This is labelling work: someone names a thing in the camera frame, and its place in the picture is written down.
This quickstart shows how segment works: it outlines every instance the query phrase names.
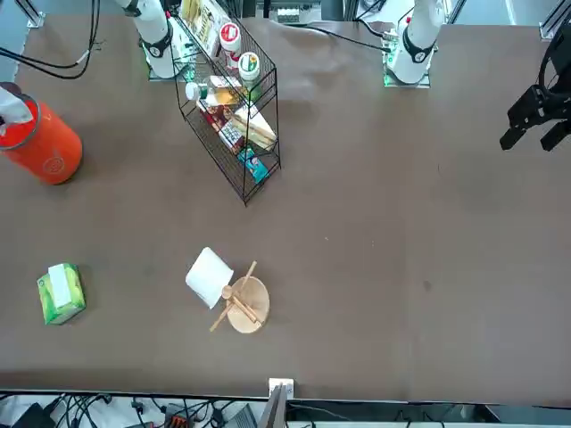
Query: round wooden board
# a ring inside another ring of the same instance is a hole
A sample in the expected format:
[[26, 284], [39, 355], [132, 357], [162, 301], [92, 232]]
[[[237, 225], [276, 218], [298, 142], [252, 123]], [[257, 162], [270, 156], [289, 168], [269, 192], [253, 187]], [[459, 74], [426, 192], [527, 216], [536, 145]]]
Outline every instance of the round wooden board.
[[[242, 283], [244, 277], [242, 276], [239, 278], [232, 288], [235, 290], [238, 285]], [[256, 314], [256, 317], [261, 321], [259, 323], [253, 323], [250, 321], [244, 312], [242, 312], [239, 308], [234, 305], [232, 309], [228, 312], [228, 321], [230, 324], [240, 333], [253, 333], [259, 330], [266, 322], [269, 313], [269, 294], [268, 289], [255, 276], [250, 276], [248, 282], [244, 284], [242, 287], [242, 291], [239, 293], [240, 300], [249, 305], [250, 308]]]

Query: tissue box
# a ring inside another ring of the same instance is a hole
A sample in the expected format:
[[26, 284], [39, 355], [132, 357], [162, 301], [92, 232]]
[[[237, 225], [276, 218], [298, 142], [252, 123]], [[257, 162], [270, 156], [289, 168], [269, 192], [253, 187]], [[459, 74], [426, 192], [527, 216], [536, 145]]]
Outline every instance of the tissue box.
[[78, 267], [70, 263], [50, 267], [37, 288], [46, 325], [63, 324], [86, 307]]

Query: cable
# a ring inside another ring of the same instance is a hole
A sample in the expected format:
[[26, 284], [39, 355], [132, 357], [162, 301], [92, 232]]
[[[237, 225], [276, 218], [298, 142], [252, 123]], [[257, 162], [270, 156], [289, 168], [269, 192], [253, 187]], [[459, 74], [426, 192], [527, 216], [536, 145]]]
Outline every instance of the cable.
[[75, 61], [72, 64], [68, 64], [68, 65], [61, 65], [61, 64], [53, 64], [50, 62], [44, 62], [41, 61], [39, 59], [36, 58], [31, 58], [25, 55], [22, 55], [20, 53], [15, 53], [13, 51], [10, 51], [9, 49], [6, 49], [4, 47], [0, 47], [0, 53], [6, 54], [3, 56], [7, 56], [15, 61], [21, 61], [21, 60], [25, 60], [28, 62], [34, 62], [37, 64], [42, 64], [45, 65], [47, 67], [52, 67], [55, 69], [71, 69], [73, 67], [77, 67], [84, 59], [86, 59], [87, 55], [89, 54], [89, 52], [91, 51], [91, 49], [93, 48], [94, 44], [95, 44], [95, 38], [93, 37], [94, 35], [94, 23], [93, 23], [93, 16], [94, 16], [95, 10], [94, 10], [94, 6], [93, 6], [93, 2], [92, 2], [92, 9], [91, 9], [91, 27], [89, 30], [89, 44], [88, 44], [88, 48], [87, 50], [79, 57], [79, 59], [77, 61]]
[[442, 420], [435, 421], [432, 417], [430, 417], [430, 415], [427, 412], [422, 412], [422, 419], [424, 420], [425, 418], [428, 419], [430, 422], [437, 422], [442, 426], [442, 428], [446, 428]]
[[81, 419], [83, 419], [83, 415], [85, 415], [85, 416], [87, 416], [87, 420], [91, 424], [92, 428], [97, 428], [97, 425], [95, 424], [95, 422], [93, 422], [93, 419], [91, 418], [91, 415], [89, 414], [89, 406], [91, 406], [93, 403], [95, 403], [98, 399], [99, 399], [99, 396], [93, 397], [91, 399], [91, 401], [89, 401], [89, 397], [83, 398], [82, 404], [84, 407], [81, 409], [81, 415], [79, 415], [79, 419], [77, 419], [77, 421], [78, 421], [77, 426], [81, 425]]
[[357, 18], [355, 18], [354, 21], [360, 20], [360, 19], [365, 15], [365, 13], [369, 12], [371, 9], [373, 9], [376, 5], [378, 5], [378, 4], [380, 4], [380, 3], [382, 3], [382, 4], [381, 4], [381, 6], [378, 8], [379, 11], [380, 11], [380, 10], [383, 8], [383, 6], [385, 5], [386, 0], [376, 0], [371, 6], [369, 6], [369, 7], [365, 10], [365, 12], [363, 12], [361, 15], [359, 15]]
[[339, 415], [337, 413], [334, 413], [330, 410], [327, 410], [326, 408], [320, 408], [320, 407], [312, 407], [312, 406], [305, 406], [303, 404], [290, 404], [289, 405], [291, 408], [296, 409], [296, 408], [301, 408], [301, 409], [308, 409], [308, 410], [317, 410], [319, 412], [323, 412], [323, 413], [327, 413], [331, 416], [337, 417], [339, 419], [343, 419], [344, 421], [351, 421], [350, 418], [348, 418], [347, 416], [343, 416], [343, 415]]
[[185, 408], [183, 408], [182, 410], [179, 410], [178, 412], [173, 413], [173, 414], [171, 415], [171, 417], [176, 416], [176, 415], [179, 415], [179, 414], [181, 414], [182, 412], [186, 412], [187, 410], [190, 410], [190, 409], [192, 409], [192, 408], [198, 407], [195, 412], [193, 412], [191, 415], [188, 416], [189, 419], [192, 419], [198, 412], [200, 412], [200, 411], [204, 408], [204, 406], [206, 406], [206, 414], [204, 414], [204, 418], [203, 418], [203, 420], [204, 420], [204, 419], [206, 419], [206, 415], [208, 414], [208, 405], [209, 405], [209, 404], [211, 404], [209, 401], [203, 401], [203, 402], [200, 402], [200, 403], [193, 404], [192, 406], [185, 407]]
[[396, 414], [396, 416], [395, 416], [394, 419], [393, 419], [393, 422], [398, 421], [398, 420], [399, 420], [399, 416], [402, 417], [402, 420], [403, 420], [403, 421], [406, 421], [406, 423], [407, 423], [406, 428], [409, 428], [409, 427], [410, 427], [410, 424], [412, 424], [412, 419], [410, 419], [409, 417], [405, 418], [405, 417], [404, 417], [404, 414], [402, 413], [402, 409], [398, 411], [398, 413]]
[[361, 24], [363, 24], [365, 26], [365, 28], [368, 30], [369, 33], [371, 33], [373, 36], [377, 36], [377, 37], [381, 37], [382, 39], [385, 38], [385, 36], [382, 33], [379, 33], [378, 31], [374, 31], [370, 25], [368, 25], [364, 20], [356, 20], [356, 22], [360, 22]]
[[89, 50], [87, 51], [87, 56], [85, 56], [85, 64], [83, 66], [83, 69], [76, 75], [71, 75], [71, 76], [67, 76], [67, 75], [60, 75], [57, 73], [54, 73], [50, 70], [46, 70], [42, 67], [37, 66], [34, 62], [37, 63], [42, 63], [40, 60], [34, 60], [34, 59], [30, 59], [28, 57], [24, 57], [22, 55], [16, 54], [12, 51], [8, 51], [7, 49], [2, 48], [0, 50], [0, 56], [4, 56], [6, 58], [10, 58], [14, 61], [20, 62], [22, 64], [26, 64], [28, 65], [30, 68], [38, 70], [38, 71], [42, 71], [45, 74], [55, 77], [55, 78], [61, 78], [64, 80], [73, 80], [76, 78], [80, 78], [81, 76], [83, 76], [85, 74], [85, 72], [87, 71], [87, 66], [89, 64], [89, 60], [91, 58], [91, 53], [92, 53], [92, 47], [95, 45], [96, 43], [96, 36], [97, 36], [97, 30], [99, 28], [99, 14], [100, 14], [100, 10], [101, 10], [101, 5], [100, 5], [100, 0], [91, 0], [91, 28], [90, 28], [90, 34], [89, 34]]
[[188, 417], [188, 407], [186, 406], [186, 399], [182, 399], [182, 402], [185, 404], [186, 426], [188, 426], [190, 425], [190, 417]]
[[383, 52], [386, 52], [386, 53], [388, 53], [388, 54], [391, 52], [391, 50], [390, 50], [388, 47], [375, 46], [375, 45], [370, 45], [370, 44], [368, 44], [368, 43], [363, 43], [363, 42], [360, 42], [359, 40], [353, 40], [352, 38], [348, 38], [348, 37], [345, 37], [345, 36], [341, 36], [340, 34], [337, 34], [337, 33], [331, 32], [331, 31], [328, 31], [328, 30], [326, 30], [326, 29], [318, 29], [318, 28], [315, 28], [315, 27], [307, 27], [307, 26], [302, 26], [302, 27], [304, 27], [304, 28], [306, 28], [306, 29], [315, 29], [316, 31], [319, 31], [319, 32], [321, 32], [321, 33], [328, 34], [329, 36], [339, 37], [339, 38], [342, 38], [343, 40], [347, 40], [348, 42], [353, 42], [353, 43], [355, 43], [355, 44], [357, 44], [357, 45], [370, 47], [371, 49], [377, 49], [378, 51], [383, 51]]
[[57, 421], [57, 424], [55, 425], [55, 428], [59, 428], [59, 426], [62, 424], [63, 422], [63, 418], [66, 418], [66, 422], [67, 425], [70, 426], [70, 402], [71, 402], [71, 396], [68, 397], [68, 400], [66, 402], [66, 408], [65, 408], [65, 412], [63, 413], [63, 415], [60, 417], [60, 419]]
[[51, 403], [44, 407], [44, 412], [46, 412], [48, 415], [51, 415], [64, 398], [65, 394], [60, 394], [56, 399], [53, 399]]
[[216, 408], [216, 406], [214, 406], [214, 403], [211, 403], [212, 405], [212, 416], [210, 421], [208, 421], [208, 424], [210, 425], [210, 427], [212, 428], [222, 428], [224, 425], [226, 425], [226, 421], [224, 420], [224, 415], [222, 414], [222, 412], [224, 411], [224, 409], [228, 406], [230, 406], [231, 404], [234, 404], [236, 402], [235, 399], [230, 400], [228, 403], [226, 403], [224, 406], [222, 406], [221, 408]]
[[396, 21], [396, 32], [399, 32], [399, 26], [401, 25], [401, 21], [404, 19], [405, 16], [407, 16], [409, 13], [412, 12], [412, 9], [414, 9], [414, 6], [412, 6], [408, 11], [406, 11], [400, 18], [398, 21]]
[[159, 404], [157, 403], [157, 400], [154, 399], [153, 397], [151, 397], [151, 401], [152, 401], [153, 404], [161, 411], [161, 413], [163, 413], [163, 414], [167, 413], [167, 408], [166, 408], [166, 406], [159, 406]]
[[[194, 419], [195, 422], [197, 422], [198, 424], [200, 424], [200, 423], [202, 423], [202, 422], [204, 422], [204, 421], [206, 420], [206, 416], [208, 416], [208, 406], [209, 406], [209, 405], [214, 406], [212, 403], [207, 402], [207, 403], [206, 403], [206, 410], [204, 411], [204, 416], [203, 416], [203, 417], [200, 417], [200, 418], [195, 418], [195, 419]], [[194, 412], [194, 415], [197, 415], [198, 412], [199, 412], [201, 409], [202, 409], [202, 407], [200, 407], [199, 409], [197, 409], [197, 410]]]
[[143, 422], [143, 418], [141, 417], [141, 414], [137, 411], [137, 409], [135, 409], [135, 413], [137, 413], [137, 417], [139, 418], [139, 422], [141, 423], [141, 426], [145, 426], [145, 423]]

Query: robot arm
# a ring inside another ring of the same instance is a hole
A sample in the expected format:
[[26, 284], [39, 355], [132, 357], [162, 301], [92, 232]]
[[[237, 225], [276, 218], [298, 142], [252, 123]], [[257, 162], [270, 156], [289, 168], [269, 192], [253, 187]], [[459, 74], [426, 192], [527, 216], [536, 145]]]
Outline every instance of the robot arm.
[[172, 78], [172, 54], [181, 51], [178, 27], [173, 26], [162, 10], [160, 0], [115, 0], [125, 14], [133, 18], [143, 39], [146, 59], [160, 78]]
[[399, 29], [399, 47], [388, 66], [402, 83], [413, 85], [424, 77], [444, 21], [443, 0], [415, 0], [410, 24]]

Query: orange container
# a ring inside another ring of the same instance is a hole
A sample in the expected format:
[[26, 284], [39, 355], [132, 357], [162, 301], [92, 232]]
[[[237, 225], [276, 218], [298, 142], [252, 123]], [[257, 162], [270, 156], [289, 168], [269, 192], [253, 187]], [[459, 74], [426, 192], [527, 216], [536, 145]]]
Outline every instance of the orange container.
[[0, 152], [49, 185], [63, 183], [79, 167], [81, 140], [47, 105], [26, 95], [22, 100], [34, 119], [8, 126]]

